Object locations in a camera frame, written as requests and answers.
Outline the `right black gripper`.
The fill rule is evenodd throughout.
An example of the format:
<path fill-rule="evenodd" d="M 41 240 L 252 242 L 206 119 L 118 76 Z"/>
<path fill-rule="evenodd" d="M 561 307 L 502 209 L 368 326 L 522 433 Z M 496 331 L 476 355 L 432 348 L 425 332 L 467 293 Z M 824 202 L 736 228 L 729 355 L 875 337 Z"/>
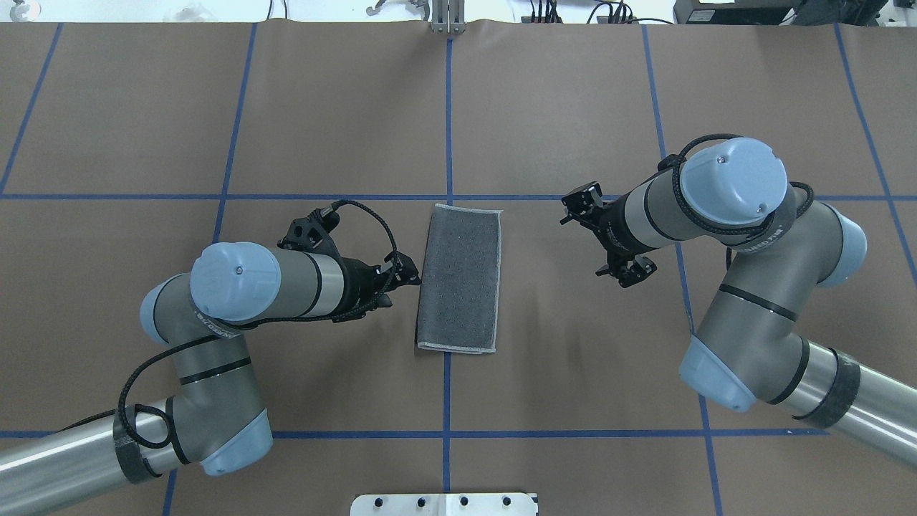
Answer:
<path fill-rule="evenodd" d="M 576 188 L 561 203 L 565 215 L 560 225 L 576 221 L 582 226 L 598 226 L 597 238 L 607 251 L 607 262 L 596 271 L 596 277 L 615 278 L 619 287 L 629 288 L 642 283 L 658 271 L 655 262 L 645 256 L 648 245 L 633 235 L 625 220 L 625 201 L 605 204 L 598 182 Z"/>

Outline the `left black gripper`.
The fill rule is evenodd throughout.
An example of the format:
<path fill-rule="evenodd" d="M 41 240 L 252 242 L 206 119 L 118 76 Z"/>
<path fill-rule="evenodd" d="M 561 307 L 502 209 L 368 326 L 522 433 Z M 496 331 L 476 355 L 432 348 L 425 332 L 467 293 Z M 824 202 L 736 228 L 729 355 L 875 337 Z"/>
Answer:
<path fill-rule="evenodd" d="M 393 301 L 387 292 L 404 285 L 421 285 L 421 274 L 407 254 L 390 252 L 385 264 L 370 267 L 363 261 L 342 259 L 344 291 L 340 302 L 340 319 L 362 319 L 377 308 L 390 308 Z"/>

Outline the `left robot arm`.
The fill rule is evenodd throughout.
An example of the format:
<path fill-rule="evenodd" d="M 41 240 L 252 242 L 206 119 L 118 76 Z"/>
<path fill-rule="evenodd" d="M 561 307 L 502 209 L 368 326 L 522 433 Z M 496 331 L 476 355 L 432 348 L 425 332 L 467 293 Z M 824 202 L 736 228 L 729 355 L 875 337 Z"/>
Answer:
<path fill-rule="evenodd" d="M 171 357 L 181 389 L 150 404 L 121 396 L 110 415 L 2 453 L 2 513 L 55 512 L 197 463 L 236 472 L 272 447 L 244 333 L 272 321 L 353 320 L 389 307 L 387 293 L 418 285 L 400 252 L 379 267 L 304 249 L 212 244 L 189 273 L 144 298 L 140 319 Z"/>

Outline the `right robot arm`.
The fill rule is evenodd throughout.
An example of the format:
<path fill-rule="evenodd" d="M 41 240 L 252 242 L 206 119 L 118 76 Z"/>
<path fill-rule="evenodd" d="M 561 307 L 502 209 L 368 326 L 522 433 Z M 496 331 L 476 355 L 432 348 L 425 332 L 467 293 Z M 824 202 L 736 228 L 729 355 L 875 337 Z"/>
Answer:
<path fill-rule="evenodd" d="M 795 330 L 812 291 L 862 267 L 867 235 L 811 186 L 790 181 L 766 143 L 694 138 L 615 201 L 593 181 L 561 203 L 561 222 L 579 223 L 605 249 L 599 277 L 624 288 L 655 273 L 655 249 L 700 237 L 724 246 L 724 278 L 679 366 L 687 386 L 735 412 L 757 401 L 779 407 L 915 468 L 913 386 Z"/>

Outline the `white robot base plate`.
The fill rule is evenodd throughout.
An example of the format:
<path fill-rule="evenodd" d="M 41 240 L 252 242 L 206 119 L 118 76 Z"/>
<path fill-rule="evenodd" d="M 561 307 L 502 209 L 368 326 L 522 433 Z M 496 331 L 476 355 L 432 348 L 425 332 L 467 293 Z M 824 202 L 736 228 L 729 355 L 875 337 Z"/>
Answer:
<path fill-rule="evenodd" d="M 350 515 L 539 515 L 536 494 L 461 492 L 364 494 L 355 497 Z"/>

